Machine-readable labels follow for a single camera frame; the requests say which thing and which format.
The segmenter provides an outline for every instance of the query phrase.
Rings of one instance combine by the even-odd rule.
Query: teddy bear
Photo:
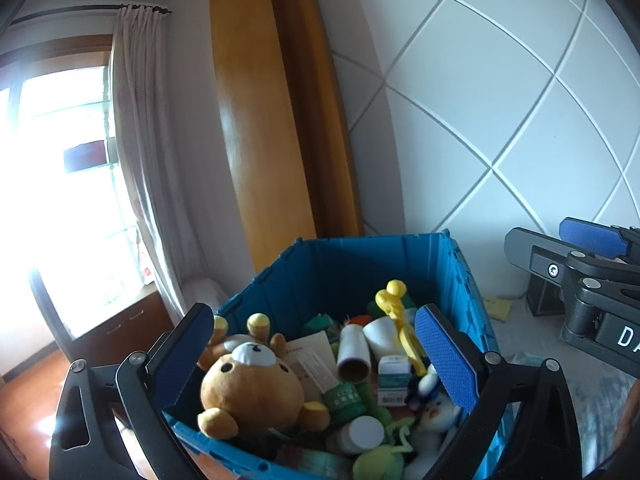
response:
[[[305,402],[300,380],[266,345],[245,342],[221,356],[200,388],[205,409],[198,415],[202,433],[219,440],[241,434],[259,436],[322,431],[330,423],[322,402]]]
[[[213,363],[220,359],[223,355],[231,354],[231,352],[242,343],[260,343],[267,344],[271,322],[265,314],[253,314],[246,321],[246,328],[249,334],[237,334],[227,337],[226,332],[229,324],[222,316],[213,317],[213,335],[209,339],[209,343],[205,347],[198,366],[202,371],[206,372],[211,368]],[[274,334],[271,338],[269,346],[277,357],[282,358],[286,352],[286,340],[282,334]]]

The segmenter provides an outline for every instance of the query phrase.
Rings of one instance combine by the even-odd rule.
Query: plastic crate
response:
[[[498,351],[478,288],[458,244],[448,231],[439,234],[297,240],[252,283],[220,309],[229,333],[244,333],[255,312],[271,319],[273,332],[287,340],[300,337],[302,325],[316,314],[342,321],[366,310],[376,292],[391,279],[403,280],[416,304],[435,303],[453,325],[466,332],[481,351]],[[200,433],[202,410],[196,368],[176,406],[165,417],[175,434],[194,452],[212,456],[231,471],[255,480],[312,480]],[[489,476],[504,449],[511,418],[506,415],[474,478]]]

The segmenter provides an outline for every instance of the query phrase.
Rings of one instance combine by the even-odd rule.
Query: wall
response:
[[[9,294],[15,294],[17,284],[13,282],[8,285],[11,287],[8,289]],[[16,304],[7,301],[12,299],[11,296],[7,297],[7,289],[3,290],[0,308],[0,375],[12,370],[53,341],[53,335],[33,297],[23,295],[16,303],[19,305],[16,309]],[[16,296],[20,296],[20,292],[24,291],[18,291]]]
[[[370,233],[450,229],[516,296],[522,226],[638,225],[640,56],[604,0],[319,0]]]
[[[229,295],[255,275],[226,158],[209,0],[171,0],[168,91],[182,184],[213,277]]]

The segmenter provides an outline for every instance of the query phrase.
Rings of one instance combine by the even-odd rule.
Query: wooden cabinet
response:
[[[73,340],[71,361],[82,358],[90,366],[121,363],[136,350],[149,350],[164,332],[173,329],[162,298],[155,291]]]

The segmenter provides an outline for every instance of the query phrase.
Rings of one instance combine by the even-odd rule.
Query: wooden door frame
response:
[[[297,237],[362,235],[317,0],[209,0],[220,115],[255,269]]]

